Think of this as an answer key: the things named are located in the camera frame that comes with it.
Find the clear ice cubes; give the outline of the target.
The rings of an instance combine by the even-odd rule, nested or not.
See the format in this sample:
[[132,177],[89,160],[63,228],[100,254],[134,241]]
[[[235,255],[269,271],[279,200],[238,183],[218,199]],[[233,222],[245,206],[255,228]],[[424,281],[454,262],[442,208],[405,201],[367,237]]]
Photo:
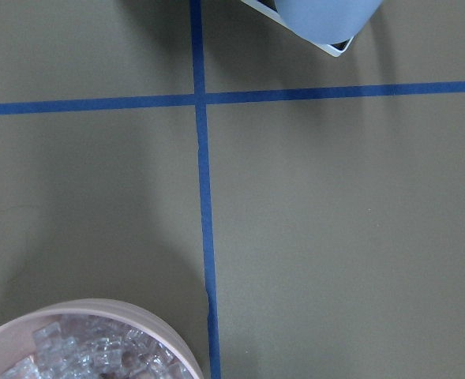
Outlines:
[[65,314],[32,333],[36,350],[1,378],[191,378],[148,333],[106,317]]

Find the blue cup on rack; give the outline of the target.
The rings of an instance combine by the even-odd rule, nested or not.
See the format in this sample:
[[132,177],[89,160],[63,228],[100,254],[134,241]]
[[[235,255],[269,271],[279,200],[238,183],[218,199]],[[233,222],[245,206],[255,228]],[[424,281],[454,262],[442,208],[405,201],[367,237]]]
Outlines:
[[358,34],[382,4],[378,0],[275,1],[288,28],[319,44],[341,43]]

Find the pink bowl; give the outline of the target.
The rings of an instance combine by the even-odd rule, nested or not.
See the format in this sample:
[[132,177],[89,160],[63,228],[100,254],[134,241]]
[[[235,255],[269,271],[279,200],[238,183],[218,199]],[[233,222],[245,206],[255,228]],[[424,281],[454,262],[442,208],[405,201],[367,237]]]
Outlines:
[[83,314],[110,318],[138,328],[171,350],[191,377],[204,376],[184,339],[154,313],[128,302],[86,298],[61,302],[25,314],[0,326],[0,375],[36,350],[32,333],[64,314]]

